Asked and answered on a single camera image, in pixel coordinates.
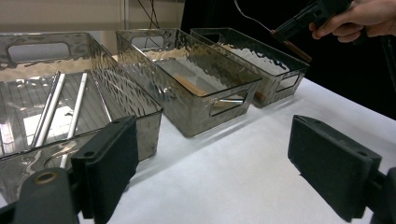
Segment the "hand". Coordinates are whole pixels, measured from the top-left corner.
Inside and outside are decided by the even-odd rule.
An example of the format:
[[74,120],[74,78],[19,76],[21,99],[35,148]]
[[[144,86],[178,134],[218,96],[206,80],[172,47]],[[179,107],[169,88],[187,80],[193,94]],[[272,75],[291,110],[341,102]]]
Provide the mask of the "hand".
[[332,33],[343,43],[367,36],[396,35],[396,0],[355,0],[349,10],[330,17],[319,28],[309,24],[315,39]]

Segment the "table surface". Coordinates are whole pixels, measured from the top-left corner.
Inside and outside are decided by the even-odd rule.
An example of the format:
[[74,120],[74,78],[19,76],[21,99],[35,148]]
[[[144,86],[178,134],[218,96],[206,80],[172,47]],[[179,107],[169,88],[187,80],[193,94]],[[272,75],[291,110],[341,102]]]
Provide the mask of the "table surface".
[[[319,119],[375,151],[382,173],[396,166],[395,120],[305,78],[294,95],[252,105],[193,138],[163,115],[158,152],[139,163],[109,223],[346,223],[288,159],[293,115]],[[352,223],[371,216],[366,208]]]

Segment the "white rod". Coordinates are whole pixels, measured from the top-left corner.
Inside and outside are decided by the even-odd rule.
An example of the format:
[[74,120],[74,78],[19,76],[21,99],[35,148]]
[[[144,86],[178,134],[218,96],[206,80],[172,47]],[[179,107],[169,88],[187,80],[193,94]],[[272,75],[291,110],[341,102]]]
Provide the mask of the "white rod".
[[[74,133],[76,131],[78,113],[79,113],[79,109],[81,108],[81,102],[82,102],[82,97],[84,95],[86,82],[87,82],[87,73],[83,73],[82,78],[81,78],[81,83],[79,84],[76,105],[75,105],[75,109],[73,111],[73,118],[72,118],[72,122],[70,123],[70,128],[69,128],[69,133],[67,134],[67,138],[73,137]],[[65,168],[66,162],[67,162],[67,154],[63,154],[60,167]]]
[[61,74],[61,76],[59,77],[59,81],[56,85],[56,89],[55,89],[55,93],[53,95],[52,101],[50,102],[50,105],[49,105],[49,113],[47,114],[47,116],[44,120],[43,129],[41,130],[41,132],[37,138],[37,143],[35,144],[36,147],[41,147],[47,137],[48,129],[52,122],[53,114],[56,110],[56,106],[58,105],[58,100],[59,100],[59,96],[61,95],[63,85],[64,85],[64,74]]

